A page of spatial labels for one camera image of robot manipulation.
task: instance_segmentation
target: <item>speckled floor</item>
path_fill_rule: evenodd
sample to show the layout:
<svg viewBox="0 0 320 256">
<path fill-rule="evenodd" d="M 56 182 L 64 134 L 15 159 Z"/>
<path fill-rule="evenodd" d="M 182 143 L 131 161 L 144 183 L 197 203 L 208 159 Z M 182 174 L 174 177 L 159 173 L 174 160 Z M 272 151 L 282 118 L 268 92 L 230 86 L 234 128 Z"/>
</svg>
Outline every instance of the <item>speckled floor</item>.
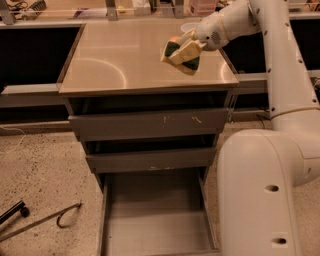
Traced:
<svg viewBox="0 0 320 256">
<path fill-rule="evenodd" d="M 270 123 L 264 121 L 266 128 Z M 0 225 L 0 237 L 20 227 L 71 206 L 59 229 L 51 219 L 0 244 L 1 256 L 96 255 L 102 194 L 85 162 L 84 152 L 67 122 L 13 124 L 0 129 L 0 214 L 19 200 L 30 209 L 26 219 L 19 214 Z M 260 121 L 227 124 L 218 148 L 232 133 L 263 128 Z M 216 161 L 206 184 L 211 218 L 219 230 L 216 197 Z M 320 179 L 294 190 L 304 255 L 320 252 Z"/>
</svg>

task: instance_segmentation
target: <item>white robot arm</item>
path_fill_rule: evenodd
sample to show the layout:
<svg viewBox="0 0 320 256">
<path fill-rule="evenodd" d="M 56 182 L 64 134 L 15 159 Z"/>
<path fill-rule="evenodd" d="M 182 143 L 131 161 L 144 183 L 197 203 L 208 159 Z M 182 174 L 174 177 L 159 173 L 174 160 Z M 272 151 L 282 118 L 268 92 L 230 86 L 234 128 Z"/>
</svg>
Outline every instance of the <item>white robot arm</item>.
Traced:
<svg viewBox="0 0 320 256">
<path fill-rule="evenodd" d="M 292 188 L 320 174 L 320 106 L 291 29 L 289 3 L 236 0 L 191 34 L 204 50 L 216 50 L 259 30 L 273 131 L 236 133 L 220 151 L 221 249 L 224 256 L 302 256 Z"/>
</svg>

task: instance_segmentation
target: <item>countertop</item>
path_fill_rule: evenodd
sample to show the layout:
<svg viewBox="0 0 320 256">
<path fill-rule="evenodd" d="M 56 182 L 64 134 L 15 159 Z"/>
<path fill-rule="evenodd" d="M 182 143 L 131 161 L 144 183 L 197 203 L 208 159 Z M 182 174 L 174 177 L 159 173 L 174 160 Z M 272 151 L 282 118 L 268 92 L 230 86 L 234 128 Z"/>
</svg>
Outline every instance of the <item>countertop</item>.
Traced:
<svg viewBox="0 0 320 256">
<path fill-rule="evenodd" d="M 62 95 L 163 92 L 179 88 L 233 87 L 238 81 L 219 51 L 203 52 L 195 75 L 160 62 L 167 40 L 199 18 L 90 20 L 61 84 Z"/>
</svg>

